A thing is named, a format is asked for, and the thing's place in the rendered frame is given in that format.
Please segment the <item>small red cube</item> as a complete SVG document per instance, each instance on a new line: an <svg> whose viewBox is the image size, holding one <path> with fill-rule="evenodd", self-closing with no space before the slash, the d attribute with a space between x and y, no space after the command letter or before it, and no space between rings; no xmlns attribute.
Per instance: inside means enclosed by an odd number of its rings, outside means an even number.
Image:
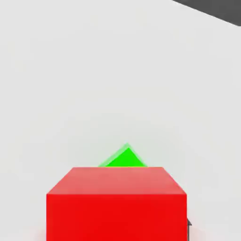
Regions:
<svg viewBox="0 0 241 241"><path fill-rule="evenodd" d="M46 208L46 241L187 241L187 195L162 167L73 168Z"/></svg>

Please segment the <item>small green cube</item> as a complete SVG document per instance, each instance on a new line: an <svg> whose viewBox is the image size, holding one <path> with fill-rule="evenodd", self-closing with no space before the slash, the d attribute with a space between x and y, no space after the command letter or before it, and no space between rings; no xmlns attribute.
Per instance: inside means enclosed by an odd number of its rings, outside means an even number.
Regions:
<svg viewBox="0 0 241 241"><path fill-rule="evenodd" d="M126 143L99 167L147 167L140 156Z"/></svg>

